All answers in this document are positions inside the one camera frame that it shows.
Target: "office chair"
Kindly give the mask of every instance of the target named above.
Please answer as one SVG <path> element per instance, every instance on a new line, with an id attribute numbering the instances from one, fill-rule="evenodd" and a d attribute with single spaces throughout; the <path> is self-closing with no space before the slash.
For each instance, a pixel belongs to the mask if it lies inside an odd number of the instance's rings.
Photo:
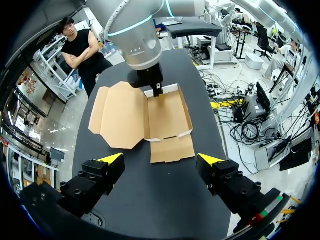
<path id="1" fill-rule="evenodd" d="M 258 31 L 258 47 L 261 48 L 263 51 L 255 49 L 253 52 L 259 52 L 261 53 L 260 57 L 266 57 L 269 61 L 271 61 L 272 54 L 275 53 L 275 49 L 272 49 L 272 47 L 269 46 L 267 29 L 265 29 L 259 23 L 256 24 L 256 29 Z"/>

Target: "yellow tape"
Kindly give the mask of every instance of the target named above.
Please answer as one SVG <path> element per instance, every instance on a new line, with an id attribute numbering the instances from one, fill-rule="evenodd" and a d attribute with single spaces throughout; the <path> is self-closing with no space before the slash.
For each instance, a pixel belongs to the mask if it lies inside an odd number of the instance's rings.
<path id="1" fill-rule="evenodd" d="M 222 102 L 211 102 L 211 107 L 213 109 L 218 109 L 222 107 L 230 107 L 232 105 L 240 105 L 242 104 L 243 99 L 231 100 L 231 101 L 222 101 Z"/>
<path id="2" fill-rule="evenodd" d="M 97 159 L 96 161 L 98 162 L 105 162 L 108 163 L 109 165 L 112 164 L 116 159 L 118 159 L 123 153 L 117 153 L 115 155 L 107 156 L 104 158 Z"/>
<path id="3" fill-rule="evenodd" d="M 213 156 L 207 156 L 202 153 L 199 153 L 198 156 L 202 157 L 210 166 L 212 167 L 212 164 L 216 164 L 217 162 L 224 162 L 225 160 L 213 157 Z"/>

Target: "flattened cardboard box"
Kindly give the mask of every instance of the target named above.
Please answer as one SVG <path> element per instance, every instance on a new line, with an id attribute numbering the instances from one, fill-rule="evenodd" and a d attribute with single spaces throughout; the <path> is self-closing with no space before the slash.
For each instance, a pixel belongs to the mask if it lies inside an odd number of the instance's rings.
<path id="1" fill-rule="evenodd" d="M 151 163 L 175 162 L 195 156 L 188 107 L 178 84 L 163 87 L 159 97 L 127 82 L 101 87 L 92 109 L 89 130 L 111 148 L 133 149 L 151 142 Z"/>

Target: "black table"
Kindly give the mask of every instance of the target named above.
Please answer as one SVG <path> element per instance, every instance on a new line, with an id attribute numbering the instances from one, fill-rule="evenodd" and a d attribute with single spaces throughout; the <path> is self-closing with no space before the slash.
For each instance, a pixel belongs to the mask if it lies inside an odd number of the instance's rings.
<path id="1" fill-rule="evenodd" d="M 195 153 L 225 159 L 207 90 L 188 54 L 184 50 L 165 51 L 160 64 L 163 85 L 178 83 L 182 89 L 193 124 Z M 94 208 L 105 218 L 108 230 L 145 238 L 225 238 L 231 213 L 220 197 L 209 193 L 196 171 L 196 157 L 150 164 L 149 142 L 143 140 L 132 150 L 119 150 L 88 130 L 98 88 L 126 81 L 130 71 L 126 63 L 121 63 L 100 75 L 79 127 L 73 176 L 88 159 L 122 152 L 125 172 L 111 194 L 102 196 Z"/>
<path id="2" fill-rule="evenodd" d="M 173 39 L 191 35 L 218 37 L 219 33 L 222 32 L 221 27 L 206 23 L 196 17 L 184 17 L 182 24 L 166 26 L 165 28 L 171 33 Z"/>

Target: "computer monitor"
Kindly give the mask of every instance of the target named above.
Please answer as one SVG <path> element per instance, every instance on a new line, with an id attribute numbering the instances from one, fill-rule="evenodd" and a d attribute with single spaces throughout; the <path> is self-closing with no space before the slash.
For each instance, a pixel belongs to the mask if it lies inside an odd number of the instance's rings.
<path id="1" fill-rule="evenodd" d="M 256 94 L 263 109 L 269 112 L 271 103 L 259 82 L 256 83 Z"/>

